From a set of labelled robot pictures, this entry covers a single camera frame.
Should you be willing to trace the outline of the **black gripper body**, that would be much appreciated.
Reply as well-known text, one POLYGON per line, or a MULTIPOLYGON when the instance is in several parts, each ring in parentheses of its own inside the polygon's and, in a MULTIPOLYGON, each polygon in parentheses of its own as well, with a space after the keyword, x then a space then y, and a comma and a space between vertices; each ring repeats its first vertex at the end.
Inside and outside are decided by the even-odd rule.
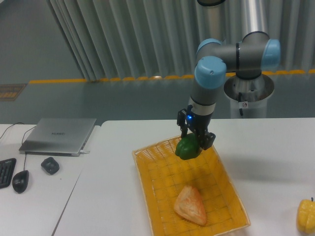
POLYGON ((188 105, 186 121, 187 125, 196 136, 206 136, 209 134, 208 125, 210 123, 212 114, 198 115, 192 111, 193 106, 188 105))

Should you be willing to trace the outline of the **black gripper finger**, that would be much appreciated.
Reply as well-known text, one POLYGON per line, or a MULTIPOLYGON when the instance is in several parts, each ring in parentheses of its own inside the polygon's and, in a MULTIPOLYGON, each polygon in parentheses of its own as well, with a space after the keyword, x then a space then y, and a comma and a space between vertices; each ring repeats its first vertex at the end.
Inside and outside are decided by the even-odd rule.
POLYGON ((199 145, 203 150, 209 149, 215 140, 216 136, 212 132, 204 131, 199 138, 199 145))
POLYGON ((184 138, 188 133, 188 125, 187 125, 187 110, 181 109, 177 114, 177 125, 181 130, 181 138, 184 138))

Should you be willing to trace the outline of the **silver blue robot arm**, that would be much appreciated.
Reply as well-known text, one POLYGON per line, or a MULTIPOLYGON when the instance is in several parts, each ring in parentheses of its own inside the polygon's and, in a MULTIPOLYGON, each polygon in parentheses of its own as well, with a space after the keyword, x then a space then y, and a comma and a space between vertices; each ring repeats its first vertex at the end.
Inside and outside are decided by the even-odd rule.
POLYGON ((280 42, 267 32, 263 1, 240 2, 237 21, 242 40, 234 44, 225 43, 226 1, 200 0, 198 4, 209 23, 211 37, 198 46, 189 103, 178 112, 178 156, 199 154, 212 146, 215 135, 208 131, 208 125, 221 93, 230 101, 232 118, 266 117, 274 83, 263 71, 276 68, 281 60, 280 42))

